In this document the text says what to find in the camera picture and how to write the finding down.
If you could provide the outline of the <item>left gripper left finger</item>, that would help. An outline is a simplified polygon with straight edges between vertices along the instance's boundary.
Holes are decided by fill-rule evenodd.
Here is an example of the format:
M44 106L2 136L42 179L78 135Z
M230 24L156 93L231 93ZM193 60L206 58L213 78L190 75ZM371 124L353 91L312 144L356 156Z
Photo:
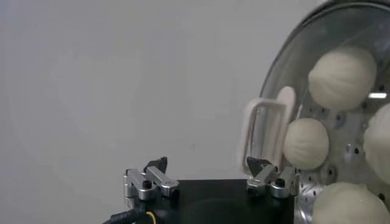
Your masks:
M124 203L129 209L140 207L143 202L153 201L160 193L163 198L179 197L179 182L166 175L166 156L149 161L142 169L129 168L123 175Z

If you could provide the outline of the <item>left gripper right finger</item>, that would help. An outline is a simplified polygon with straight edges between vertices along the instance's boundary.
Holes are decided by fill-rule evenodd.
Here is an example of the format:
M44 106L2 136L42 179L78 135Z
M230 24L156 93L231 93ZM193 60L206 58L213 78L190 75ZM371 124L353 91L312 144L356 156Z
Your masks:
M278 168L266 159L246 158L251 177L246 182L247 193L251 197L270 194L274 198L285 199L298 194L298 175L293 167Z

